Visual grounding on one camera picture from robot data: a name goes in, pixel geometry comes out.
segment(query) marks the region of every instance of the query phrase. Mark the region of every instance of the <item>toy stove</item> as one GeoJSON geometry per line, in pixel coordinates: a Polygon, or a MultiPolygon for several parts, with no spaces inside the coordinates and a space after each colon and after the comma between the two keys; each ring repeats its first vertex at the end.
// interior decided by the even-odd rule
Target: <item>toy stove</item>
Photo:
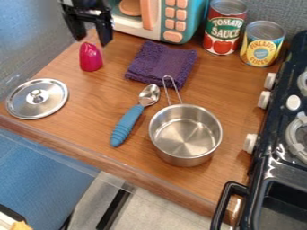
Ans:
{"type": "Polygon", "coordinates": [[[248,134],[243,148],[253,154],[250,185],[225,185],[211,229],[220,229],[232,195],[244,200],[238,229],[307,229],[307,31],[294,37],[265,87],[258,103],[268,110],[263,129],[248,134]]]}

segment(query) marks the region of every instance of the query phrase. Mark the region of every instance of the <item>toy can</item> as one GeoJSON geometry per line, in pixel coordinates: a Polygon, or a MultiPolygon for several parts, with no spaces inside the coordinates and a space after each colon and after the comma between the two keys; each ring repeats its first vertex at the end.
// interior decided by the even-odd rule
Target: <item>toy can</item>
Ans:
{"type": "Polygon", "coordinates": [[[250,66],[271,66],[278,58],[285,30],[269,21],[256,21],[246,27],[240,57],[250,66]]]}
{"type": "Polygon", "coordinates": [[[210,4],[204,48],[216,55],[233,53],[239,44],[247,5],[241,0],[213,0],[210,4]]]}

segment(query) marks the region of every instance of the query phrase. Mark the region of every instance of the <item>metal spoon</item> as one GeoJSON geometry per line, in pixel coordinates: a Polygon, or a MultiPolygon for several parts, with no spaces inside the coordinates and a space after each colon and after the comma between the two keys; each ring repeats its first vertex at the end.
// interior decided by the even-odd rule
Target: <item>metal spoon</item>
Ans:
{"type": "Polygon", "coordinates": [[[139,104],[132,107],[119,121],[113,130],[110,143],[112,146],[120,146],[129,136],[136,121],[141,116],[144,108],[153,105],[160,99],[160,88],[156,84],[148,85],[138,96],[139,104]]]}

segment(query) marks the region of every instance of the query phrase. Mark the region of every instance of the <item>can label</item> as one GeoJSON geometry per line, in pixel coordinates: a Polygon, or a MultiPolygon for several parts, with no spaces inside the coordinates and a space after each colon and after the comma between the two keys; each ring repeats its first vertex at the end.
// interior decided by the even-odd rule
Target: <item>can label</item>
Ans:
{"type": "Polygon", "coordinates": [[[250,66],[266,67],[278,58],[284,38],[279,40],[259,40],[247,33],[244,35],[240,57],[250,66]]]}
{"type": "Polygon", "coordinates": [[[210,8],[206,23],[204,47],[216,55],[228,55],[237,47],[246,13],[225,16],[210,8]]]}

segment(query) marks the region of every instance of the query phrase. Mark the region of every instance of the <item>stainless steel pot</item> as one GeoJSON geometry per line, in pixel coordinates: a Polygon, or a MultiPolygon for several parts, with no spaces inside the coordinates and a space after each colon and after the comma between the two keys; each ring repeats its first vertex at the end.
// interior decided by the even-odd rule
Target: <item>stainless steel pot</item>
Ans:
{"type": "Polygon", "coordinates": [[[165,162],[182,167],[206,162],[222,142],[220,121],[202,107],[183,104],[172,77],[165,76],[162,81],[170,106],[157,112],[149,124],[149,136],[159,149],[157,154],[165,162]],[[171,105],[165,78],[172,80],[180,104],[171,105]]]}

